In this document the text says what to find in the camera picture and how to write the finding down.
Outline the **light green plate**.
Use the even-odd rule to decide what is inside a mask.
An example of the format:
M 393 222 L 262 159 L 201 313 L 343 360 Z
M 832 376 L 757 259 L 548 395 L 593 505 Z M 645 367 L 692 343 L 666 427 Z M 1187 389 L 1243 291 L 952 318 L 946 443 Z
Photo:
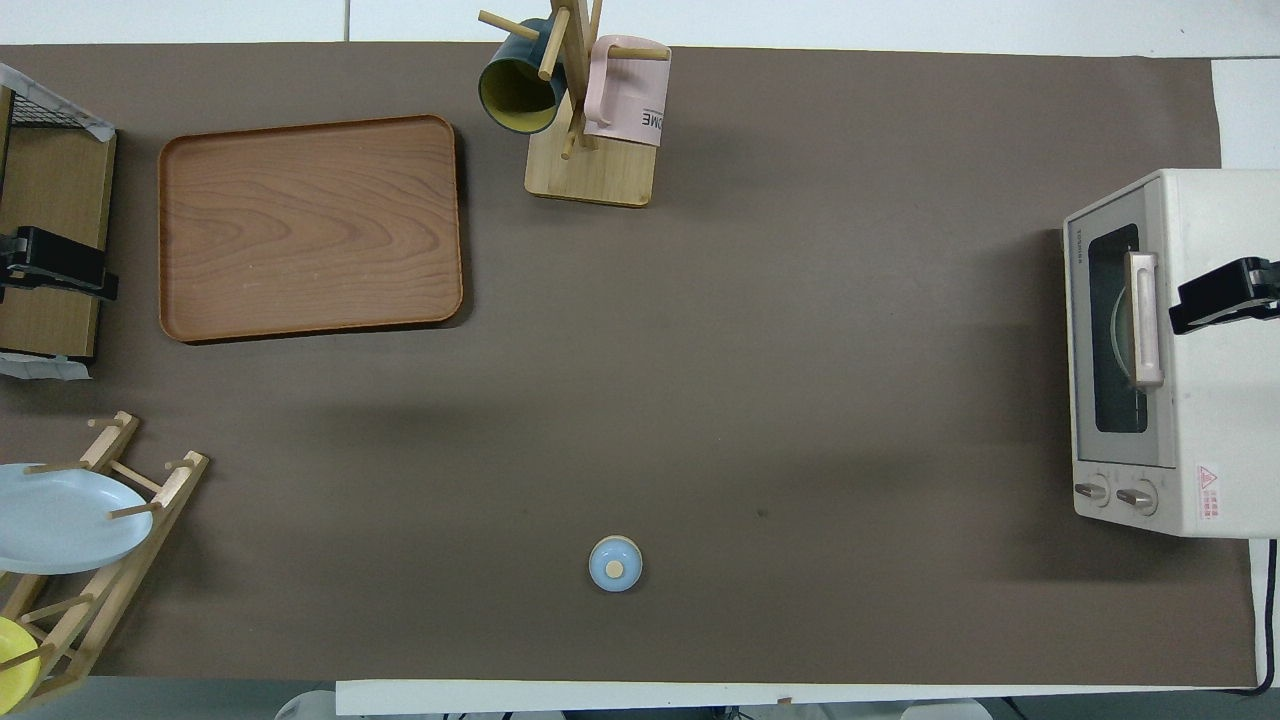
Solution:
M 1129 359 L 1129 343 L 1132 333 L 1132 320 L 1128 313 L 1128 290 L 1120 288 L 1116 299 L 1114 300 L 1111 314 L 1110 314 L 1110 346 L 1114 356 L 1114 363 L 1123 378 L 1126 387 L 1133 387 L 1132 382 L 1132 360 Z

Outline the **oven door with handle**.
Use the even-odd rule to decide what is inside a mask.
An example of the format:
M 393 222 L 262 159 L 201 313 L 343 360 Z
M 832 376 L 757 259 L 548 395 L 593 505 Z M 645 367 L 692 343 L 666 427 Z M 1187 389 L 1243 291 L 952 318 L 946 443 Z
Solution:
M 1140 191 L 1098 202 L 1065 224 L 1065 270 L 1075 402 L 1076 457 L 1152 468 L 1176 464 L 1172 364 L 1164 348 L 1165 233 Z M 1128 290 L 1132 320 L 1126 387 L 1110 346 L 1110 314 Z

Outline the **white toaster oven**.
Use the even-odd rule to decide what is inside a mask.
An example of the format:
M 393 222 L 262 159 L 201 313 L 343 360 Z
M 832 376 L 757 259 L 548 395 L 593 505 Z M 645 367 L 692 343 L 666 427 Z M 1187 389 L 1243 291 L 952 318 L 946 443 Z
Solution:
M 1176 464 L 1152 468 L 1076 457 L 1070 315 L 1062 258 L 1071 410 L 1071 483 L 1108 478 L 1111 498 L 1096 507 L 1073 491 L 1084 518 L 1178 537 L 1280 538 L 1280 318 L 1174 334 L 1169 309 L 1181 284 L 1239 258 L 1280 261 L 1280 170 L 1161 169 L 1082 209 L 1140 191 L 1165 233 L 1161 299 L 1164 348 L 1172 364 Z M 1149 518 L 1116 500 L 1140 478 L 1158 492 Z

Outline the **wooden shelf box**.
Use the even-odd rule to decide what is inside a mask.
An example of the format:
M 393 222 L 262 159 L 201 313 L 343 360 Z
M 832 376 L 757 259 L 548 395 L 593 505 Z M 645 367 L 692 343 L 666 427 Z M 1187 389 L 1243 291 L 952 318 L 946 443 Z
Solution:
M 38 227 L 105 254 L 115 136 L 100 142 L 78 127 L 10 122 L 13 92 L 0 87 L 0 269 L 14 265 L 18 227 Z M 90 363 L 106 301 L 52 290 L 0 288 L 0 351 Z

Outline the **clear plastic wrap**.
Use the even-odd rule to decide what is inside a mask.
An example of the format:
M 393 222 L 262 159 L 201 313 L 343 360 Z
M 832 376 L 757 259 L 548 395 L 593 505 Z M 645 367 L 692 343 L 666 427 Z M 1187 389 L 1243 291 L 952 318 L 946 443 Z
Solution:
M 45 357 L 33 354 L 0 351 L 0 375 L 20 380 L 90 380 L 82 361 L 65 355 Z

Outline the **light blue plate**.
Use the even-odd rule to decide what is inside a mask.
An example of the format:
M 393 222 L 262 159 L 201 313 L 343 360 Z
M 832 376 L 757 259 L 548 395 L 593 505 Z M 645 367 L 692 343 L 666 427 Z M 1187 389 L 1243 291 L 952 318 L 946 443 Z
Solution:
M 110 518 L 145 503 L 128 486 L 86 469 L 28 474 L 29 466 L 0 465 L 0 571 L 88 571 L 123 559 L 150 536 L 150 511 Z

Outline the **brown wooden tray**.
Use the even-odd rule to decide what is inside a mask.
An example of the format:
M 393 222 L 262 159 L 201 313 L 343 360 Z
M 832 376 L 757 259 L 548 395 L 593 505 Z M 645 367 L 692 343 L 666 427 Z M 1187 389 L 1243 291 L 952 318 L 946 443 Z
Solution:
M 458 176 L 433 114 L 170 140 L 160 327 L 201 345 L 448 322 L 465 301 Z

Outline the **wooden dish rack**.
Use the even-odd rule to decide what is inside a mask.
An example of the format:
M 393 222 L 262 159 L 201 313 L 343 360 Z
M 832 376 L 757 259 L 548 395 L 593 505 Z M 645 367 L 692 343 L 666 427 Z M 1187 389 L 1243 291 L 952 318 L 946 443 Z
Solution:
M 76 461 L 32 461 L 28 474 L 86 469 L 134 489 L 145 503 L 110 512 L 124 518 L 154 515 L 154 528 L 127 556 L 102 568 L 72 574 L 40 575 L 0 571 L 0 616 L 23 626 L 37 642 L 41 664 L 27 697 L 10 712 L 23 711 L 77 688 L 91 674 L 165 538 L 182 515 L 209 466 L 209 457 L 189 451 L 169 462 L 168 478 L 152 480 L 128 468 L 122 455 L 140 420 L 125 411 L 95 418 L 99 437 Z

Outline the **yellow plate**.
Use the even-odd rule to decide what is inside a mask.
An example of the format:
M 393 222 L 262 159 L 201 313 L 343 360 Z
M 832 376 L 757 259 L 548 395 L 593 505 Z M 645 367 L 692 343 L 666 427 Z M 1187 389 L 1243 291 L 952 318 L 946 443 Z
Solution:
M 0 715 L 10 712 L 35 685 L 38 642 L 18 623 L 0 616 Z

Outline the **dark teal mug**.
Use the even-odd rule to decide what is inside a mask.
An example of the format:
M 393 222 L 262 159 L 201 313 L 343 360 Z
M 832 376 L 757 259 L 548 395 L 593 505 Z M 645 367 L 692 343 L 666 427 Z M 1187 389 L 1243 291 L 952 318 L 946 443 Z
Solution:
M 480 101 L 499 126 L 521 135 L 544 131 L 556 119 L 567 90 L 564 65 L 557 61 L 544 81 L 538 74 L 550 37 L 553 19 L 526 19 L 521 26 L 538 33 L 534 40 L 516 33 L 500 44 L 477 81 Z

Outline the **wooden mug tree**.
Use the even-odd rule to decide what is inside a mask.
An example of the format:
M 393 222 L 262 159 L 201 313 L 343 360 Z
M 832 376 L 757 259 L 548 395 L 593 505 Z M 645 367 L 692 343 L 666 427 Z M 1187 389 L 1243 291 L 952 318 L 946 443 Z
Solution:
M 538 74 L 548 81 L 562 61 L 567 90 L 556 119 L 529 137 L 524 186 L 544 199 L 573 200 L 621 208 L 650 202 L 658 147 L 585 135 L 584 100 L 591 50 L 599 35 L 603 0 L 549 0 L 553 27 Z M 477 19 L 534 40 L 521 22 L 480 12 Z

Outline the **brown table mat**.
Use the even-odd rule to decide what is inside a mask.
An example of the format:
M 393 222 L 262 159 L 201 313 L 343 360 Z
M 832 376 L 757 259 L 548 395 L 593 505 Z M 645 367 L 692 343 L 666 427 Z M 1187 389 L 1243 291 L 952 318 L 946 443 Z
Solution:
M 211 465 L 125 676 L 1251 685 L 1248 546 L 1080 518 L 1062 219 L 1217 167 L 1207 60 L 675 50 L 655 195 L 535 199 L 486 44 L 3 46 L 118 131 L 92 379 L 0 377 L 0 462 L 127 410 Z M 157 155 L 430 113 L 449 324 L 183 345 Z M 640 582 L 598 589 L 607 536 Z

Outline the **pink mug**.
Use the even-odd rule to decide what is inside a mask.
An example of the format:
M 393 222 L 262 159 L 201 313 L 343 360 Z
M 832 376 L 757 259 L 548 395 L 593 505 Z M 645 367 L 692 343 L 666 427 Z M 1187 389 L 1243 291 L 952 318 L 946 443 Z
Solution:
M 669 55 L 668 46 L 649 38 L 599 37 L 584 100 L 585 135 L 660 146 Z

